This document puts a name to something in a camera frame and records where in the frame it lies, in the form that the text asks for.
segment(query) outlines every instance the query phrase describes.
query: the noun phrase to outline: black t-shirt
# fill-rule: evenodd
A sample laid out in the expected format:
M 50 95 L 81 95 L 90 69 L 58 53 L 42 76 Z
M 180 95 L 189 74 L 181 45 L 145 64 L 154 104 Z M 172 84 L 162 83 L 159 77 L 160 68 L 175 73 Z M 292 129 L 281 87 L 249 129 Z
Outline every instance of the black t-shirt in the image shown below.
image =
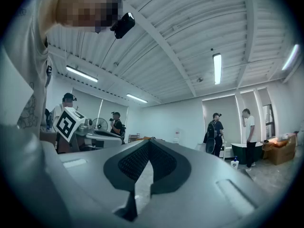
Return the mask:
M 217 121 L 217 122 L 215 122 L 213 125 L 214 125 L 214 129 L 217 131 L 217 134 L 218 134 L 218 136 L 219 136 L 219 134 L 220 134 L 220 129 L 221 129 L 221 130 L 224 129 L 222 123 L 221 123 L 220 121 Z
M 122 132 L 122 128 L 123 128 L 123 124 L 120 120 L 116 120 L 115 123 L 114 123 L 114 128 L 116 129 L 119 129 L 120 132 L 119 133 L 116 133 L 113 128 L 111 129 L 111 133 L 114 133 L 114 134 L 117 134 L 117 135 L 121 135 L 121 132 Z

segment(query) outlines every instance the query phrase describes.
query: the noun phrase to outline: concrete floor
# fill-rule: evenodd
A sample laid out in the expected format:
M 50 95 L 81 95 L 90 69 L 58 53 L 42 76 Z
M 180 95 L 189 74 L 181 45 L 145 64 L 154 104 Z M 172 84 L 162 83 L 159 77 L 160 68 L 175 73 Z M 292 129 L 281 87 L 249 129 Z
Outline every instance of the concrete floor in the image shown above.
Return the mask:
M 298 146 L 293 160 L 277 166 L 269 160 L 260 159 L 248 174 L 266 193 L 274 196 L 282 192 L 291 183 L 302 160 L 303 152 L 304 146 Z M 246 165 L 238 166 L 239 170 L 245 168 Z M 148 162 L 135 185 L 135 200 L 138 213 L 141 213 L 142 209 L 150 201 L 150 185 L 152 183 L 153 168 L 151 163 Z

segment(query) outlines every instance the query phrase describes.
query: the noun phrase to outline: white bottle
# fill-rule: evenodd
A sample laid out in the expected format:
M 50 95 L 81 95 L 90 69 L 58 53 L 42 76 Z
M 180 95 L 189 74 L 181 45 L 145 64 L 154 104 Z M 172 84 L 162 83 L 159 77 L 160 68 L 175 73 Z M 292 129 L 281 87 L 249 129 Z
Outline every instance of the white bottle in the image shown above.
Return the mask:
M 234 157 L 234 160 L 231 162 L 231 166 L 236 170 L 238 169 L 237 156 Z

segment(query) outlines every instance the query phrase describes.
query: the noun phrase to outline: cardboard box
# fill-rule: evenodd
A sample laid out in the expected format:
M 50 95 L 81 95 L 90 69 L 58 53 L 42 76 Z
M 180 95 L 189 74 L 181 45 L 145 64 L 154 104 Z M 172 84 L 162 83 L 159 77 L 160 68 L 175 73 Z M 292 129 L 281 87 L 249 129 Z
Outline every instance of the cardboard box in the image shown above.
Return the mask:
M 279 165 L 290 161 L 294 158 L 296 146 L 296 136 L 292 135 L 286 146 L 271 147 L 271 151 L 267 152 L 268 159 L 274 164 Z

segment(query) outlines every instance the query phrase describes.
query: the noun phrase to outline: man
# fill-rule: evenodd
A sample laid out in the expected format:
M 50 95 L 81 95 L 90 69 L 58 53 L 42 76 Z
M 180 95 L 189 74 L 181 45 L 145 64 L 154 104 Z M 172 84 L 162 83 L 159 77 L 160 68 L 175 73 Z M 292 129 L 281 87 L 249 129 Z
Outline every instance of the man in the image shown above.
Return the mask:
M 214 126 L 214 130 L 217 133 L 217 135 L 214 137 L 215 147 L 214 147 L 214 151 L 212 152 L 212 154 L 219 157 L 219 153 L 220 153 L 220 150 L 221 150 L 222 145 L 223 145 L 222 135 L 224 134 L 223 133 L 224 128 L 223 128 L 222 123 L 219 121 L 219 114 L 218 113 L 213 114 L 212 124 Z
M 53 129 L 57 132 L 56 125 L 58 123 L 58 120 L 64 110 L 64 107 L 73 107 L 73 99 L 74 96 L 71 93 L 66 93 L 62 98 L 62 103 L 55 106 L 54 110 L 51 114 L 51 121 L 53 124 Z
M 48 141 L 51 133 L 40 133 L 46 99 L 47 32 L 55 25 L 100 32 L 118 20 L 117 0 L 26 0 L 17 11 L 3 45 L 15 68 L 34 91 L 19 126 Z
M 119 112 L 114 112 L 113 113 L 113 120 L 114 120 L 114 123 L 111 123 L 111 133 L 114 133 L 114 134 L 117 134 L 119 136 L 121 136 L 121 131 L 123 129 L 123 124 L 122 122 L 120 121 L 120 114 Z
M 250 115 L 250 111 L 248 109 L 244 109 L 242 113 L 242 119 L 243 119 L 243 126 L 246 128 L 246 139 L 247 139 L 246 171 L 251 171 L 251 167 L 256 165 L 253 160 L 254 150 L 257 143 L 257 137 L 255 133 L 255 118 L 252 115 Z

